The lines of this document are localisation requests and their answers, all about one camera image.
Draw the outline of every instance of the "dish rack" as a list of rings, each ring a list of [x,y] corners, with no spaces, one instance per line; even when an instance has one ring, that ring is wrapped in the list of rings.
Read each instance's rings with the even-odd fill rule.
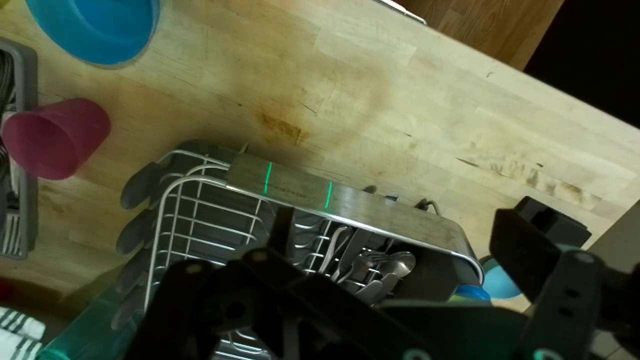
[[[149,187],[149,207],[143,212],[146,230],[139,231],[146,240],[120,275],[120,284],[137,281],[116,316],[120,321],[145,312],[173,261],[200,257],[224,265],[250,248],[267,246],[280,206],[295,206],[288,260],[307,273],[330,275],[355,293],[380,280],[384,263],[373,256],[363,273],[340,273],[340,253],[355,231],[366,233],[359,253],[444,252],[482,281],[460,225],[441,216],[198,142],[179,146],[159,163],[162,172],[155,175],[156,183]],[[236,329],[220,342],[217,357],[273,355],[250,329]]]
[[[39,65],[37,51],[0,37],[0,119],[15,111],[25,111],[39,101]],[[8,173],[2,177],[2,207],[0,220],[0,256],[27,257],[35,249],[39,233],[39,180],[28,175],[15,160],[8,158],[0,142],[2,162]]]

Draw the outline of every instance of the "green light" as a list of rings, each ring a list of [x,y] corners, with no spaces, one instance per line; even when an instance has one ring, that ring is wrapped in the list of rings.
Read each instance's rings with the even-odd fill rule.
[[[325,210],[329,210],[329,206],[332,203],[332,198],[334,198],[334,181],[329,181],[326,196],[325,196]]]
[[[265,180],[262,180],[262,193],[268,193],[268,181],[273,180],[273,172],[275,172],[275,162],[268,162]]]

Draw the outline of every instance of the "pink cup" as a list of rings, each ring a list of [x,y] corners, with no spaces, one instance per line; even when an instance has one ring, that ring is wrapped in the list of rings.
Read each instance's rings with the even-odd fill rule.
[[[99,103],[73,98],[15,113],[2,127],[2,140],[27,172],[62,180],[94,154],[109,132],[109,113]]]

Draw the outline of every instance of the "kitchen counter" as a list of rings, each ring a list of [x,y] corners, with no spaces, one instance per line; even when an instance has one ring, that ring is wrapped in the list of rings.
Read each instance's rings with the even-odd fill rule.
[[[133,172],[188,137],[402,202],[438,202],[479,256],[497,207],[539,198],[594,233],[640,198],[640,132],[371,0],[165,1],[124,67],[53,44],[27,1],[0,35],[40,53],[40,103],[85,96],[112,133],[70,180],[43,181],[40,236],[2,275],[74,293],[124,263],[115,242]]]

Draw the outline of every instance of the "blue cup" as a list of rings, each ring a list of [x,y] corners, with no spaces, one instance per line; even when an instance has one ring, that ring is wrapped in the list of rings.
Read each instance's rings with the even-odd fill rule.
[[[101,65],[137,58],[156,31],[161,0],[27,0],[68,53]]]

